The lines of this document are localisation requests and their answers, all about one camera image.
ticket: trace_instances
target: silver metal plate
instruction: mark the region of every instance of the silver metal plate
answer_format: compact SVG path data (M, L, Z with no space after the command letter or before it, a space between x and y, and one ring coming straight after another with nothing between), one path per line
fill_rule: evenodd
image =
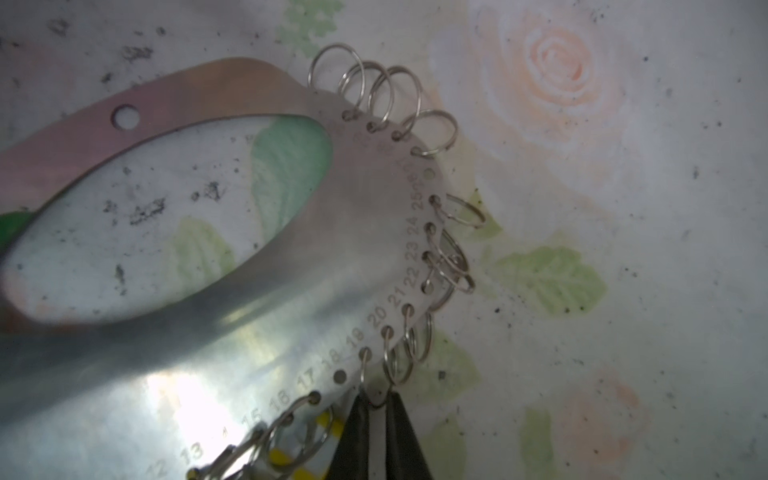
M333 93L296 91L283 112L318 121L333 161L260 252L146 316L0 339L5 477L183 478L315 390L299 420L318 415L353 386L361 348L382 356L385 325L402 336L403 305L419 318L434 301L421 255L424 225L442 229L427 199L445 191L436 162L410 154L425 145L392 141L395 124L370 134L366 114L343 121L352 105Z

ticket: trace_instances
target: shiny metal surface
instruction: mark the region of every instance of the shiny metal surface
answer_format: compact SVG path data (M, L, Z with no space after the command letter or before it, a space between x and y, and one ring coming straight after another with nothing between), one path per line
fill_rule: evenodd
M436 293L419 289L429 271L421 260L428 249L423 227L442 225L427 199L445 192L435 162L411 155L425 145L414 137L392 141L391 130L402 128L395 124L369 133L366 124L378 119L367 114L343 121L350 103L278 76L268 64L222 62L228 61L246 73L227 76L227 68L215 65L219 77L209 71L186 75L192 83L204 78L205 88L218 92L214 100L231 98L235 113L214 103L184 105L196 113L174 118L173 99L154 97L149 103L142 96L164 81L164 89L172 89L162 78L86 109L109 111L110 101L141 104L143 118L158 114L149 122L152 131L129 133L123 143L109 145L79 130L93 120L78 113L39 135L74 135L69 141L80 141L80 150L92 153L87 161L93 167L111 157L113 148L119 153L180 124L259 110L300 114L318 121L332 139L327 175L257 255L179 303L120 323L2 337L4 478L183 478L189 467L212 462L255 424L272 422L309 392L320 392L322 400L302 407L297 424L322 412L351 386L334 383L337 369L357 372L364 347L373 361L380 358L382 328L392 327L393 343L403 335L402 305L411 303L413 318L419 318L435 300ZM270 89L253 84L255 71L271 72ZM247 108L219 91L246 83L260 98L243 102ZM73 119L74 127L67 123ZM0 155L0 165L51 164L35 157L41 139L33 136ZM24 170L19 180L33 174ZM61 174L62 187L81 174L68 175ZM23 241L22 234L18 242ZM2 285L0 312L29 322L8 304L9 287Z

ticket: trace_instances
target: oval cutout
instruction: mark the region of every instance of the oval cutout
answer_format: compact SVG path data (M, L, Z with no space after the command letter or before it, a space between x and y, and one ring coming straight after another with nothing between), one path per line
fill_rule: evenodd
M164 135L48 205L7 252L2 289L25 315L51 325L156 310L269 242L331 158L326 132L304 117L227 119Z

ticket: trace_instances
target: metal plate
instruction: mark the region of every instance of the metal plate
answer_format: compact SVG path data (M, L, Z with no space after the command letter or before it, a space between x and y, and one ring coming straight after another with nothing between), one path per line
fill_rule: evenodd
M114 128L111 113L123 104L151 121ZM11 184L37 187L27 197L26 189L3 190L0 207L9 210L39 207L135 144L203 121L305 115L333 142L328 173L273 241L179 303L52 333L14 309L10 286L0 286L0 317L23 330L0 339L6 476L182 478L190 464L211 462L255 422L275 419L313 390L323 401L299 417L317 415L351 386L333 382L337 369L355 379L361 348L382 355L384 325L395 340L402 336L402 305L411 303L416 318L425 312L436 294L419 289L427 275L423 226L442 228L426 201L444 197L440 170L409 153L425 147L415 137L391 140L398 125L370 134L369 115L343 121L351 107L272 65L234 58L123 92L0 155ZM63 153L40 147L50 142Z

